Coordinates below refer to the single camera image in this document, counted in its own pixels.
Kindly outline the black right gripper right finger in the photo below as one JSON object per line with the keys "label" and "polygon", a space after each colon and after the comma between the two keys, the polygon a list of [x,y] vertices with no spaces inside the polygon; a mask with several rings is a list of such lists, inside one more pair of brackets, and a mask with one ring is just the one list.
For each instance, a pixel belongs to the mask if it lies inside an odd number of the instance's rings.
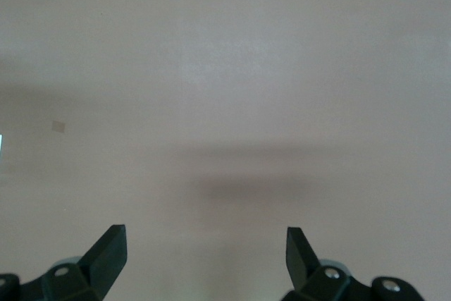
{"label": "black right gripper right finger", "polygon": [[370,287],[336,264],[322,264],[301,228],[287,229],[285,262],[293,289],[289,300],[373,300]]}

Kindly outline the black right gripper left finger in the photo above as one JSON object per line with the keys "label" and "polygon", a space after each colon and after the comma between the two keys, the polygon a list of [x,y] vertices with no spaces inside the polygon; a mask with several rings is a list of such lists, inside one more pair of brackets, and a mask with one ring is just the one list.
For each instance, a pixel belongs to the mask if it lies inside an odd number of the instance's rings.
{"label": "black right gripper left finger", "polygon": [[21,300],[103,300],[127,262],[124,225],[112,225],[76,262],[50,268],[20,287]]}

